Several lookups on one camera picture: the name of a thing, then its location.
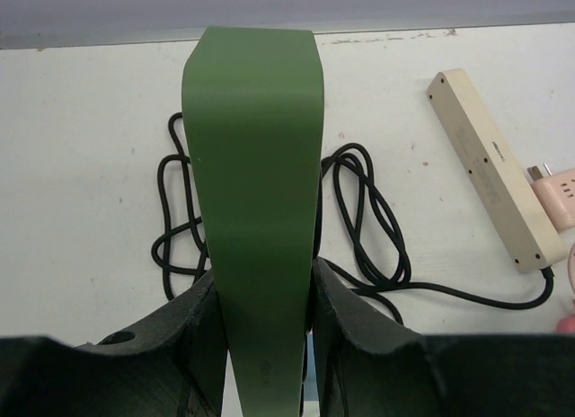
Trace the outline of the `green power strip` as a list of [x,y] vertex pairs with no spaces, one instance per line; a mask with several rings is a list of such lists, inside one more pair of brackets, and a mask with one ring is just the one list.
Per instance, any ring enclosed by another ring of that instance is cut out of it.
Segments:
[[323,140],[314,35],[207,28],[181,108],[243,414],[296,416]]

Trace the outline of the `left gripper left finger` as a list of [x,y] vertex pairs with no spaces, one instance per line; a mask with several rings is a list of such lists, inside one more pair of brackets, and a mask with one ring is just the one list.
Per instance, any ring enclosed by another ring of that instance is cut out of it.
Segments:
[[1,340],[3,416],[219,416],[226,334],[211,273],[101,342]]

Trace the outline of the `cream power strip red buttons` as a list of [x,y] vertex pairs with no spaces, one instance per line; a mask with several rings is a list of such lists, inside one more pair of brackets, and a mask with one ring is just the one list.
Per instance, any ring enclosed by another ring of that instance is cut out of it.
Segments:
[[467,73],[437,73],[427,96],[517,270],[564,260],[565,243]]

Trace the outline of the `peach cube socket adapter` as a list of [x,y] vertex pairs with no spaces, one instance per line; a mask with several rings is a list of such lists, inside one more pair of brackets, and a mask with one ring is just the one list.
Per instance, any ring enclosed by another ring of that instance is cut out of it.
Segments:
[[574,169],[551,173],[544,164],[546,175],[538,166],[528,167],[531,188],[555,229],[561,233],[574,228]]

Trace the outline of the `pink square plug charger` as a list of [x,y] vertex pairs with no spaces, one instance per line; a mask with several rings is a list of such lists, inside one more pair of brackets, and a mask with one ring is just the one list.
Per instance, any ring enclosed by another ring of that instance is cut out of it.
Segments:
[[563,317],[556,325],[558,333],[575,333],[575,315]]

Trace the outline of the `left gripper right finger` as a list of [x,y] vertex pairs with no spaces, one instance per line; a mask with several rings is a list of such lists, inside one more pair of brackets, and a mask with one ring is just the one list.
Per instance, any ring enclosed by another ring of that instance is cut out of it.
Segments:
[[422,335],[313,267],[314,361],[323,416],[571,416],[566,334]]

